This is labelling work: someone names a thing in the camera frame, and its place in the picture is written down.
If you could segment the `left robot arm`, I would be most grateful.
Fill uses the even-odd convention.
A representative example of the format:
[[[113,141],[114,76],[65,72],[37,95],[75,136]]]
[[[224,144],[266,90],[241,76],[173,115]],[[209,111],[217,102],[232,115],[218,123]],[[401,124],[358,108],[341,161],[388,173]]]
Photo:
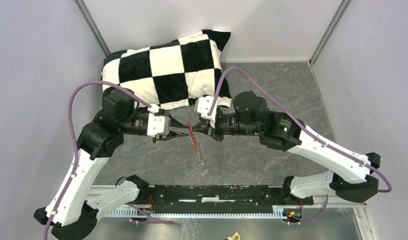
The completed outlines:
[[[93,182],[125,135],[151,137],[153,142],[181,137],[171,131],[180,123],[156,105],[139,108],[131,90],[109,88],[104,91],[102,108],[76,138],[70,169],[51,203],[39,208],[34,218],[47,227],[46,233],[58,240],[82,240],[97,223],[123,204],[148,200],[149,185],[136,175],[94,198],[87,198]]]

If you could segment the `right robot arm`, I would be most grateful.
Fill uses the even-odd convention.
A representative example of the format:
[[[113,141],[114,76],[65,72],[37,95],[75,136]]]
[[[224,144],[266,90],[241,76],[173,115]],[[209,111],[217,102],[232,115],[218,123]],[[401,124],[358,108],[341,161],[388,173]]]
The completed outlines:
[[[336,195],[346,201],[363,203],[379,192],[379,180],[373,172],[380,166],[380,156],[359,154],[316,133],[285,112],[269,110],[264,98],[248,91],[233,99],[233,113],[212,106],[213,97],[200,97],[195,106],[200,123],[193,130],[217,141],[225,135],[254,136],[260,144],[277,151],[308,158],[327,169],[310,176],[286,177],[280,196],[293,204],[298,199],[317,195]]]

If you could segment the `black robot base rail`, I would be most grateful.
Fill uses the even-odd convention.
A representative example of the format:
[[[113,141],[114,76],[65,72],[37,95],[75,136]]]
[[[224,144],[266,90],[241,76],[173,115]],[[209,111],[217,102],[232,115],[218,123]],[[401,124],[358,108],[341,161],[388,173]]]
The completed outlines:
[[[137,175],[126,177],[139,188],[134,205],[156,214],[268,214],[273,206],[312,205],[312,197],[297,198],[271,185],[150,185]]]

